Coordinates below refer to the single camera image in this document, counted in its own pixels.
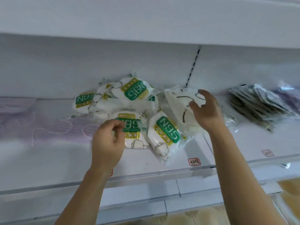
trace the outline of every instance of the left hand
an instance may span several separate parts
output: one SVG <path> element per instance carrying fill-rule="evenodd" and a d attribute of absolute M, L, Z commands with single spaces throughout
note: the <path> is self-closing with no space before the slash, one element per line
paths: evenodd
<path fill-rule="evenodd" d="M 125 148 L 124 127 L 124 122 L 111 119 L 105 121 L 94 133 L 90 170 L 109 173 L 118 164 Z"/>

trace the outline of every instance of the red price tag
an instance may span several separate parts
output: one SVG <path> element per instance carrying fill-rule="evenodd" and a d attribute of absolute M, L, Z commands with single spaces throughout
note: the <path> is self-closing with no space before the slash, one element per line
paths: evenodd
<path fill-rule="evenodd" d="M 188 159 L 188 163 L 190 166 L 200 166 L 201 165 L 200 159 L 198 159 L 198 158 Z"/>
<path fill-rule="evenodd" d="M 109 177 L 111 177 L 113 175 L 113 169 L 112 169 L 112 171 L 110 172 L 110 175 L 109 175 Z"/>
<path fill-rule="evenodd" d="M 263 150 L 262 153 L 266 156 L 266 157 L 272 157 L 275 156 L 274 153 L 271 150 Z"/>

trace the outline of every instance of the hand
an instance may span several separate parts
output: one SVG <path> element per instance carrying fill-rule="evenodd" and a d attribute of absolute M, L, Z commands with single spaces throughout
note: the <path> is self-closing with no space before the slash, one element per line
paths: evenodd
<path fill-rule="evenodd" d="M 206 103 L 199 107 L 196 102 L 190 102 L 190 107 L 194 113 L 196 121 L 207 132 L 225 126 L 221 108 L 217 104 L 216 98 L 205 90 L 198 90 L 205 97 Z"/>
<path fill-rule="evenodd" d="M 124 127 L 124 122 L 112 119 L 105 121 L 94 133 L 90 170 L 109 173 L 118 164 L 125 148 Z"/>

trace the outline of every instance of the finger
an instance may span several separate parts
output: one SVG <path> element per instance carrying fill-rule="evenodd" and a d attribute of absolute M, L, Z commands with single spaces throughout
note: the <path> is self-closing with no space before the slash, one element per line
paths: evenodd
<path fill-rule="evenodd" d="M 117 144 L 121 144 L 121 145 L 125 145 L 125 136 L 126 136 L 126 133 L 123 132 L 123 128 L 117 128 L 116 132 L 117 132 L 116 143 Z"/>
<path fill-rule="evenodd" d="M 199 89 L 198 93 L 204 96 L 207 104 L 213 103 L 215 101 L 215 97 L 206 90 Z"/>
<path fill-rule="evenodd" d="M 124 127 L 125 127 L 125 123 L 117 119 L 107 120 L 100 126 L 101 129 L 107 129 L 107 130 L 112 130 L 114 128 L 124 128 Z"/>
<path fill-rule="evenodd" d="M 195 101 L 191 101 L 189 103 L 189 105 L 194 113 L 200 109 L 200 107 L 198 106 L 198 104 Z"/>

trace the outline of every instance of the forearm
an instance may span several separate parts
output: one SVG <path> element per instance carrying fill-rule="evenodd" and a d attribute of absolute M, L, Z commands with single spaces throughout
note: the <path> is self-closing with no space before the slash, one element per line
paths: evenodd
<path fill-rule="evenodd" d="M 285 224 L 225 125 L 209 133 L 226 211 L 235 224 Z"/>
<path fill-rule="evenodd" d="M 100 200 L 108 173 L 88 170 L 76 193 L 63 210 L 55 225 L 96 224 Z"/>

